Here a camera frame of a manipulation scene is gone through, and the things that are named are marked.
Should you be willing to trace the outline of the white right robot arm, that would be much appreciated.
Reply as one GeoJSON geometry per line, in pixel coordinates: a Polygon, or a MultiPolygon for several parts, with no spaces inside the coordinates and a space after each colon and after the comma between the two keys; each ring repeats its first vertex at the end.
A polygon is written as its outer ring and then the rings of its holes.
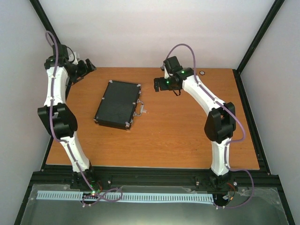
{"type": "Polygon", "coordinates": [[[180,96],[181,91],[185,91],[206,113],[204,132],[212,145],[209,182],[214,190],[220,190],[230,179],[229,142],[236,129],[235,106],[219,99],[203,84],[192,68],[183,68],[177,57],[164,60],[161,69],[164,76],[154,79],[156,92],[169,90],[180,96]]]}

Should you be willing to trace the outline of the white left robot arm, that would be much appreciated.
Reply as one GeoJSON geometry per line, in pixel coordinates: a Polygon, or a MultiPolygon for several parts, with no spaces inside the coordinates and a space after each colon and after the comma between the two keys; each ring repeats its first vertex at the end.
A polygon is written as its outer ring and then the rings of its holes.
{"type": "Polygon", "coordinates": [[[66,87],[68,82],[77,83],[96,67],[89,59],[80,60],[74,52],[68,55],[66,45],[53,45],[52,49],[53,56],[44,64],[48,78],[47,96],[37,113],[47,132],[65,149],[73,172],[85,172],[91,168],[91,163],[78,140],[77,119],[66,105],[66,87]]]}

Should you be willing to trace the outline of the black poker set case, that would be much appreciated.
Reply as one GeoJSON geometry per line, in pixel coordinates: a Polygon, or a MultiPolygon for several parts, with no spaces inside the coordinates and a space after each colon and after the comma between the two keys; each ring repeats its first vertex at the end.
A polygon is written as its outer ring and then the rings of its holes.
{"type": "Polygon", "coordinates": [[[144,108],[141,84],[110,80],[94,116],[98,125],[130,130],[144,108]]]}

